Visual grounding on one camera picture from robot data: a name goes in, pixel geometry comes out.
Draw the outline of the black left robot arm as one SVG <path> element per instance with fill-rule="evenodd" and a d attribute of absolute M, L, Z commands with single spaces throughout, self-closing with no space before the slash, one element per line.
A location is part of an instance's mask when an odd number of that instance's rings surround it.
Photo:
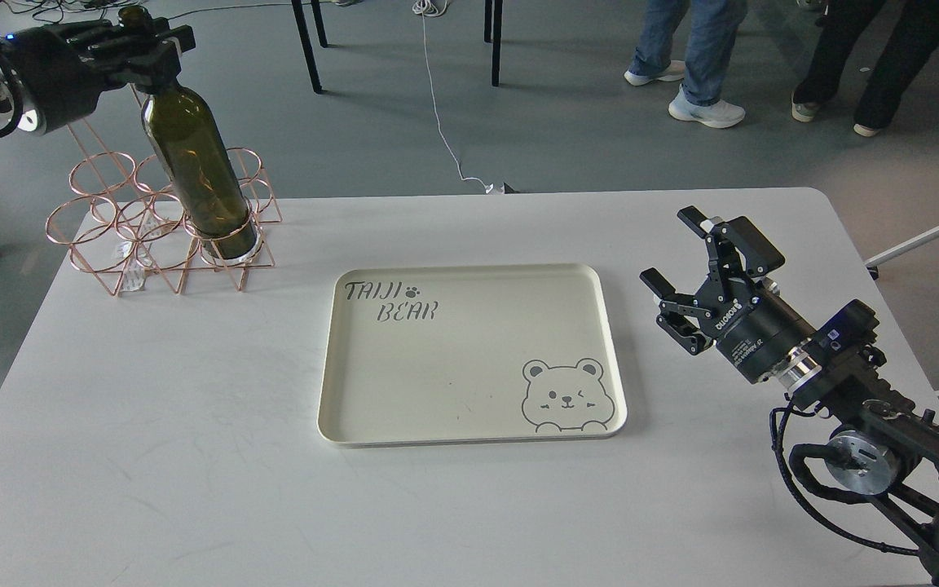
<path fill-rule="evenodd" d="M 194 49 L 191 27 L 173 27 L 142 5 L 108 19 L 0 33 L 0 138 L 44 135 L 93 114 L 109 90 L 152 93 L 179 76 Z"/>

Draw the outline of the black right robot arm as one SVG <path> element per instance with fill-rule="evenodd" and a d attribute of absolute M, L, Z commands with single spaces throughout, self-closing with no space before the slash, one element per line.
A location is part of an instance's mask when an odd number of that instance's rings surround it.
<path fill-rule="evenodd" d="M 656 322 L 692 355 L 716 349 L 751 383 L 774 378 L 787 405 L 770 415 L 787 490 L 813 519 L 868 549 L 919 558 L 939 586 L 939 425 L 877 374 L 875 312 L 853 300 L 816 329 L 779 297 L 770 272 L 785 257 L 747 217 L 726 222 L 692 205 L 678 218 L 707 244 L 707 279 L 678 293 L 655 268 L 640 275 Z M 857 537 L 806 494 L 875 506 L 913 549 Z"/>

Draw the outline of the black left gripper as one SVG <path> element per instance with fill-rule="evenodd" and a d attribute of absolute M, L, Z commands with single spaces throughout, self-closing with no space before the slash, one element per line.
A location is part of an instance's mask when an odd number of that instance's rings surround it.
<path fill-rule="evenodd" d="M 169 43 L 178 53 L 152 53 Z M 189 25 L 165 18 L 125 26 L 76 21 L 10 34 L 10 64 L 24 100 L 20 130 L 44 135 L 89 116 L 107 90 L 133 85 L 156 95 L 180 74 L 180 56 L 196 47 Z M 107 71 L 97 62 L 107 62 Z"/>

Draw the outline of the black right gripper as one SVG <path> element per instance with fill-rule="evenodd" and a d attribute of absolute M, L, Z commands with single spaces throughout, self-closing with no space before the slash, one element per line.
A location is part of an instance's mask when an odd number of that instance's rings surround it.
<path fill-rule="evenodd" d="M 641 282 L 657 297 L 656 323 L 686 352 L 714 345 L 749 382 L 759 382 L 816 329 L 779 296 L 731 290 L 730 280 L 763 279 L 786 258 L 745 216 L 726 222 L 688 205 L 677 217 L 707 242 L 708 278 L 688 296 L 655 268 L 642 271 Z"/>

